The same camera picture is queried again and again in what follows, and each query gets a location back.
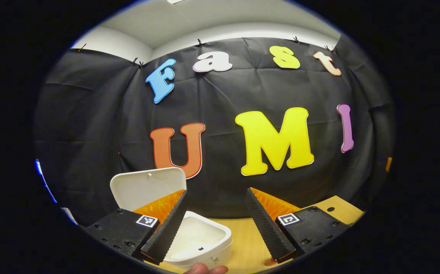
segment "white plastic container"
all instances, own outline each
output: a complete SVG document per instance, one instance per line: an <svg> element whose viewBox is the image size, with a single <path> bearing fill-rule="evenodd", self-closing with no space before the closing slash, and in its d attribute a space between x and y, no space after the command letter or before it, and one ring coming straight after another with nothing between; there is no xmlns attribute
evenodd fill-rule
<svg viewBox="0 0 440 274"><path fill-rule="evenodd" d="M178 167L121 173L110 181L120 208L133 211L166 195L186 189L186 175ZM195 263L209 269L230 261L232 232L226 226L186 211L164 262L188 270Z"/></svg>
<svg viewBox="0 0 440 274"><path fill-rule="evenodd" d="M195 263L209 269L230 261L232 232L226 226L186 211L164 262L189 270Z"/></svg>
<svg viewBox="0 0 440 274"><path fill-rule="evenodd" d="M112 178L110 188L120 208L134 211L186 189L186 174L178 167L120 173Z"/></svg>

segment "textured gripper pad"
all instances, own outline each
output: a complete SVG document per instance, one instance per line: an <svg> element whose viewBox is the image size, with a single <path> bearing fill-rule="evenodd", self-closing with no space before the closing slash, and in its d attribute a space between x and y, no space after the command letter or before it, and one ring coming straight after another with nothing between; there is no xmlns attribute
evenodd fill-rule
<svg viewBox="0 0 440 274"><path fill-rule="evenodd" d="M296 248L272 221L250 188L247 189L245 202L272 258L282 263L298 255Z"/></svg>
<svg viewBox="0 0 440 274"><path fill-rule="evenodd" d="M186 203L184 198L187 192L187 190L183 192L178 199L178 202L173 207L173 210L171 210L171 213L169 213L166 220L164 220L164 223L142 247L141 253L144 256L141 257L141 259L157 265L164 260L171 244L173 244L174 237L183 221L184 214L186 213Z"/></svg>

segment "orange object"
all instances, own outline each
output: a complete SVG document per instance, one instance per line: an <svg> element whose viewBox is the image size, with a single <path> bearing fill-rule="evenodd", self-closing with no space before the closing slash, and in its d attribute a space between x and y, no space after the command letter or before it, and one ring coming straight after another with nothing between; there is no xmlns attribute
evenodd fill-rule
<svg viewBox="0 0 440 274"><path fill-rule="evenodd" d="M270 258L269 260L266 261L266 263L264 264L265 266L273 266L277 264L277 261L274 260L273 258Z"/></svg>
<svg viewBox="0 0 440 274"><path fill-rule="evenodd" d="M392 162L392 158L391 157L387 158L386 172L389 172L389 168L391 168L391 162Z"/></svg>
<svg viewBox="0 0 440 274"><path fill-rule="evenodd" d="M274 197L270 194L257 190L251 187L252 192L254 193L257 200L264 207L269 214L269 217L275 222L278 216L286 215L289 213L293 213L301 210L301 208L291 205L290 203L283 201L277 197Z"/></svg>
<svg viewBox="0 0 440 274"><path fill-rule="evenodd" d="M159 200L155 200L152 203L148 203L143 207L134 210L133 212L159 219L160 224L157 226L157 228L159 228L164 223L169 213L171 213L173 207L176 206L176 203L178 202L179 198L181 198L183 192L184 189L181 189L180 191L171 193L160 198Z"/></svg>
<svg viewBox="0 0 440 274"><path fill-rule="evenodd" d="M186 135L188 148L188 162L184 166L176 166L171 161L170 140L174 136L172 128L158 128L150 133L150 138L154 141L154 161L155 167L178 167L184 170L186 179L192 178L199 173L202 166L201 156L201 132L205 131L202 123L190 123L181 127L181 133Z"/></svg>

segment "hand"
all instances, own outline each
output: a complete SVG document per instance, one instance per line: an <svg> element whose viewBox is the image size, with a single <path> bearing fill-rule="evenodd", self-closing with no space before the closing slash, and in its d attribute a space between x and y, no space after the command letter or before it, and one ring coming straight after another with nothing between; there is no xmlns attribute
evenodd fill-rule
<svg viewBox="0 0 440 274"><path fill-rule="evenodd" d="M225 265L217 266L211 270L208 270L205 264L196 263L191 269L183 274L225 274L228 271L228 267Z"/></svg>

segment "foam letter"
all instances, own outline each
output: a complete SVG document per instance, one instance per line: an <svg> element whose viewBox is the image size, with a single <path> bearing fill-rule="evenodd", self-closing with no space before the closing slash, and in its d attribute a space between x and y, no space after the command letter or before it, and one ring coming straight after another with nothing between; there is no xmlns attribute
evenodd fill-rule
<svg viewBox="0 0 440 274"><path fill-rule="evenodd" d="M308 111L304 108L288 109L284 114L281 131L278 133L262 112L250 111L237 115L235 123L242 126L245 133L246 165L242 167L242 175L250 176L267 172L267 165L262 163L261 150L275 170L281 169L290 146L291 157L286 163L288 168L313 163L307 117Z"/></svg>
<svg viewBox="0 0 440 274"><path fill-rule="evenodd" d="M201 54L192 69L196 72L207 72L211 70L225 71L232 68L232 64L228 62L228 53L222 51L213 51Z"/></svg>
<svg viewBox="0 0 440 274"><path fill-rule="evenodd" d="M342 72L340 71L340 69L337 69L333 66L333 64L331 63L331 61L333 61L331 59L330 56L326 56L323 54L323 52L319 51L315 54L313 54L313 57L315 57L316 59L319 59L321 61L321 64L323 64L323 66L326 68L326 70L328 70L329 73L335 75L335 76L340 76L342 75Z"/></svg>
<svg viewBox="0 0 440 274"><path fill-rule="evenodd" d="M282 68L299 68L300 63L298 58L294 57L294 52L286 47L272 46L269 49L270 53L274 55L274 62Z"/></svg>
<svg viewBox="0 0 440 274"><path fill-rule="evenodd" d="M388 157L386 163L386 172L389 172L389 168L391 167L391 162L392 162L392 157Z"/></svg>
<svg viewBox="0 0 440 274"><path fill-rule="evenodd" d="M350 121L350 107L348 104L340 104L337 106L337 111L342 118L343 144L341 149L342 153L345 153L354 147L354 140L352 139L352 123Z"/></svg>
<svg viewBox="0 0 440 274"><path fill-rule="evenodd" d="M184 166L176 166L171 160L171 137L174 135L172 128L159 128L150 133L154 141L155 167L179 167L184 170L186 179L192 178L199 173L202 166L201 157L201 132L205 130L202 123L191 123L181 127L181 133L186 135L188 147L188 162Z"/></svg>
<svg viewBox="0 0 440 274"><path fill-rule="evenodd" d="M166 79L172 80L174 78L173 69L169 68L176 63L174 59L167 59L154 72L152 72L146 79L146 83L150 83L152 90L154 90L154 103L160 102L166 95L168 95L174 88L173 83L166 83Z"/></svg>

